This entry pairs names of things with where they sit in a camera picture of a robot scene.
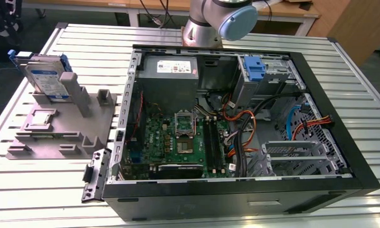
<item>motherboard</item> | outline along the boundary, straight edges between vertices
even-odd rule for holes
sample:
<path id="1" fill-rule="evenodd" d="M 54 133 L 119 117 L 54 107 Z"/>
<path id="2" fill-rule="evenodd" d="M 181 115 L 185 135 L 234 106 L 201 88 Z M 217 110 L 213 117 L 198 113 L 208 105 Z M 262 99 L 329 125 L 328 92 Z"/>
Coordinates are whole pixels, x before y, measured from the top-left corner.
<path id="1" fill-rule="evenodd" d="M 125 180 L 182 178 L 225 178 L 224 147 L 228 123 L 209 118 L 161 116 L 146 119 L 145 143 L 141 151 L 129 150 L 130 165 L 125 165 Z"/>

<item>red cable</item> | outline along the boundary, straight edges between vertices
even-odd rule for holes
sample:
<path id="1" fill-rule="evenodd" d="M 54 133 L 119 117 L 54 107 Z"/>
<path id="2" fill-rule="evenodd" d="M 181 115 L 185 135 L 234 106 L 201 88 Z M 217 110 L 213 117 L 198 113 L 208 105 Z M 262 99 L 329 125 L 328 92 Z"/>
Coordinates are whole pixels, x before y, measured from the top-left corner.
<path id="1" fill-rule="evenodd" d="M 137 115 L 137 119 L 136 119 L 136 123 L 134 123 L 133 133 L 132 133 L 132 136 L 130 136 L 130 139 L 128 140 L 128 142 L 132 140 L 132 138 L 133 138 L 133 136 L 134 136 L 134 133 L 136 133 L 136 131 L 137 131 L 142 104 L 144 104 L 144 92 L 140 93 L 138 115 Z"/>
<path id="2" fill-rule="evenodd" d="M 306 124 L 306 127 L 313 126 L 313 125 L 329 124 L 330 122 L 332 122 L 332 121 L 330 121 L 329 119 L 325 119 L 325 120 L 318 121 L 318 122 L 308 123 L 308 124 Z M 293 134 L 292 134 L 290 140 L 296 140 L 298 131 L 302 129 L 302 127 L 304 127 L 302 124 L 300 124 L 300 125 L 297 126 L 297 128 L 296 128 L 296 130 L 294 130 L 294 132 L 293 132 Z"/>

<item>metal bracket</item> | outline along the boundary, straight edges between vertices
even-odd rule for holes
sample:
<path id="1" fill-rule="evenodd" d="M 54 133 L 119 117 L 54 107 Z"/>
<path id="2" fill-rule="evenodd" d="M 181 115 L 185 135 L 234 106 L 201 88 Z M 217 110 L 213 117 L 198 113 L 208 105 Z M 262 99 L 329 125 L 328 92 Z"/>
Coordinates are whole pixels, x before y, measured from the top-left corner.
<path id="1" fill-rule="evenodd" d="M 103 202 L 102 189 L 106 181 L 107 162 L 111 151 L 101 149 L 93 153 L 93 158 L 83 170 L 82 181 L 86 183 L 82 190 L 81 203 Z"/>

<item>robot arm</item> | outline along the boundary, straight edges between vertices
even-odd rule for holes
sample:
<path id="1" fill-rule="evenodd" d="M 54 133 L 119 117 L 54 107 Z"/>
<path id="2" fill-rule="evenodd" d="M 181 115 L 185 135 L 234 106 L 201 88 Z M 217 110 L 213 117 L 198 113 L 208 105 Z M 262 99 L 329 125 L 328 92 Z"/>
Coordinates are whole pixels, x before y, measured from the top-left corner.
<path id="1" fill-rule="evenodd" d="M 250 32 L 257 10 L 250 0 L 192 0 L 182 32 L 185 46 L 214 48 L 221 37 L 237 40 Z"/>

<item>table leg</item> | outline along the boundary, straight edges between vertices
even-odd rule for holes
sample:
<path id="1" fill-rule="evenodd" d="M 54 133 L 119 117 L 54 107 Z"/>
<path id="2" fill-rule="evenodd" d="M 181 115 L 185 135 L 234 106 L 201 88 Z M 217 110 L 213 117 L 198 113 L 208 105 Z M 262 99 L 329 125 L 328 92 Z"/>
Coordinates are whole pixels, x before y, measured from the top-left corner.
<path id="1" fill-rule="evenodd" d="M 35 12 L 37 12 L 37 16 L 38 18 L 45 18 L 46 14 L 45 14 L 45 10 L 41 11 L 39 9 L 35 9 Z"/>
<path id="2" fill-rule="evenodd" d="M 304 21 L 298 26 L 296 36 L 301 36 L 301 37 L 306 36 L 308 31 L 312 27 L 312 24 L 314 23 L 314 20 L 316 20 L 314 18 L 304 18 Z"/>
<path id="3" fill-rule="evenodd" d="M 128 16 L 129 16 L 129 26 L 138 27 L 140 26 L 138 13 L 134 12 L 134 10 L 128 9 Z"/>

